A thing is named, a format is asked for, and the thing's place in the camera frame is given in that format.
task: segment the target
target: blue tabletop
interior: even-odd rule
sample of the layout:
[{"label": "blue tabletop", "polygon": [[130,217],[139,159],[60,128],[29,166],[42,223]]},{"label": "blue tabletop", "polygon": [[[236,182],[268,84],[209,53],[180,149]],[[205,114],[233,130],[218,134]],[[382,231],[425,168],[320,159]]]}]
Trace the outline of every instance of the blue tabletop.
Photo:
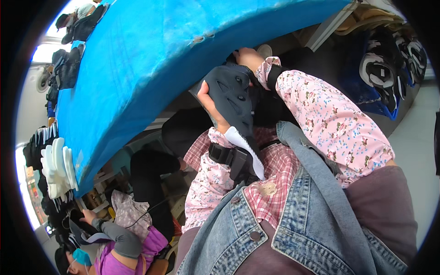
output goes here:
[{"label": "blue tabletop", "polygon": [[85,43],[76,86],[59,93],[59,134],[72,148],[75,196],[89,192],[120,148],[233,50],[320,23],[349,2],[114,1]]}]

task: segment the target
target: blue bin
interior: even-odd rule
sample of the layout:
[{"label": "blue bin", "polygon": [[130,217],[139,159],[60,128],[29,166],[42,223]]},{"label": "blue bin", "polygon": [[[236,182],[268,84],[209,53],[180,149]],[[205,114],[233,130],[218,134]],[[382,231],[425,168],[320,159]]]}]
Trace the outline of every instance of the blue bin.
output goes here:
[{"label": "blue bin", "polygon": [[386,105],[380,100],[380,95],[375,88],[367,85],[359,75],[359,65],[367,51],[370,32],[364,31],[356,35],[353,44],[350,46],[345,66],[339,74],[338,82],[350,98],[363,112],[370,112],[389,117],[392,121],[396,119],[399,111],[400,97],[396,96],[397,109],[390,112]]}]

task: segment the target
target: denim overalls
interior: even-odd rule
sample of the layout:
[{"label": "denim overalls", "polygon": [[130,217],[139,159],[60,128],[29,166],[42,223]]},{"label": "denim overalls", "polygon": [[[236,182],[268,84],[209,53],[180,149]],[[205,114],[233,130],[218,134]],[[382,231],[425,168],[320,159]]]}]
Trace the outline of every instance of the denim overalls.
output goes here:
[{"label": "denim overalls", "polygon": [[[280,121],[279,140],[301,166],[287,195],[271,247],[316,274],[403,274],[407,268],[368,229],[359,225],[337,184],[334,162],[323,158],[295,125]],[[242,189],[226,194],[197,233],[177,275],[235,273],[268,240]]]}]

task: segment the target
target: pink floral sleeve cover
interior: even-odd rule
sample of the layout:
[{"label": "pink floral sleeve cover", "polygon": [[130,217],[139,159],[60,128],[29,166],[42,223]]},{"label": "pink floral sleeve cover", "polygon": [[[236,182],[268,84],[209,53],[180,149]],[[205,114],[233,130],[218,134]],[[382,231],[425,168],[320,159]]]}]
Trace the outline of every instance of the pink floral sleeve cover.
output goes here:
[{"label": "pink floral sleeve cover", "polygon": [[[233,148],[225,136],[211,127],[208,137],[213,143],[226,148]],[[217,163],[208,157],[208,152],[200,157],[200,166],[196,178],[192,181],[185,201],[186,222],[182,233],[202,226],[221,198],[234,187],[234,181],[229,178],[230,168]]]},{"label": "pink floral sleeve cover", "polygon": [[[272,64],[281,62],[268,57],[255,73],[267,90]],[[278,77],[275,88],[308,139],[337,162],[341,170],[337,179],[343,188],[395,158],[376,123],[327,82],[291,70]]]}]

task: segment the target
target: pink plaid shirt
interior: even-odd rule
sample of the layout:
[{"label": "pink plaid shirt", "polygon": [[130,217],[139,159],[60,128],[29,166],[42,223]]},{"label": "pink plaid shirt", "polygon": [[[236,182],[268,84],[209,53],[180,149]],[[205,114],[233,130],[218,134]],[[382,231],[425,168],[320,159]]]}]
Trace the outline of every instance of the pink plaid shirt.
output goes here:
[{"label": "pink plaid shirt", "polygon": [[[255,73],[266,89],[272,64],[280,65],[279,59],[268,57]],[[300,71],[285,71],[277,80],[276,90],[307,138],[338,164],[340,173],[336,178],[342,188],[394,159],[394,151],[376,123],[325,81]],[[256,128],[254,136],[259,146],[278,139],[275,128]],[[234,186],[229,178],[230,168],[208,157],[211,142],[233,147],[223,134],[211,128],[188,150],[184,160],[198,174],[188,191],[182,232],[202,226]],[[300,163],[283,144],[268,146],[261,155],[266,180],[253,182],[243,193],[258,222],[266,220],[277,228]]]}]

